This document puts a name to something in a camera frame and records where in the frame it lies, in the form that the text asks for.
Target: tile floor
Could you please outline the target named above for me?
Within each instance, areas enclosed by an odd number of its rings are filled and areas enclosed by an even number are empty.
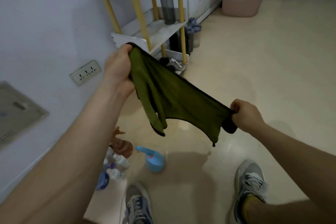
[[[265,121],[282,132],[336,154],[336,0],[264,0],[257,16],[229,18],[220,9],[203,23],[201,45],[184,77],[225,105],[235,98],[254,103]],[[199,129],[168,120],[157,135],[133,94],[118,125],[135,146],[167,158],[159,174],[134,153],[127,181],[95,192],[86,217],[118,223],[127,183],[140,181],[152,201],[156,223],[224,223],[233,199],[233,178],[246,158],[257,161],[269,183],[267,201],[305,195],[250,135],[221,131],[216,147]]]

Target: sock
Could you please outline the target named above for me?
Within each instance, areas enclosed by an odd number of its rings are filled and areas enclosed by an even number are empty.
[[[248,196],[248,197],[245,199],[245,201],[244,201],[244,203],[243,203],[243,205],[242,205],[242,207],[241,207],[241,214],[242,214],[242,216],[243,216],[243,218],[244,218],[244,220],[245,220],[246,223],[248,223],[248,220],[247,220],[247,205],[248,205],[250,202],[255,201],[255,200],[260,201],[260,199],[257,198],[256,196],[250,195],[250,196]]]

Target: forearm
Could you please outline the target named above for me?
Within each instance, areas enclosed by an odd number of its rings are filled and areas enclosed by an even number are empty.
[[[110,90],[99,88],[56,145],[1,205],[3,223],[70,223],[83,216],[125,100]]]
[[[266,124],[250,134],[269,150],[313,202],[334,214],[336,156],[297,141]]]

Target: green garment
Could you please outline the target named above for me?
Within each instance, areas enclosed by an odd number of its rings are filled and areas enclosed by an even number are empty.
[[[133,46],[130,78],[156,133],[165,136],[166,119],[185,120],[202,130],[215,146],[221,127],[231,134],[236,131],[234,111],[169,71],[137,45],[129,44]]]

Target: sneaker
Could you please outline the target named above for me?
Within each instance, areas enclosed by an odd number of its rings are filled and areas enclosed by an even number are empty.
[[[154,223],[148,192],[140,183],[132,183],[126,189],[126,211],[122,223]]]
[[[265,203],[262,194],[266,192],[267,184],[260,166],[251,160],[245,160],[236,172],[235,187],[237,198],[233,209],[234,217],[237,223],[246,224],[241,213],[245,199],[253,195]]]

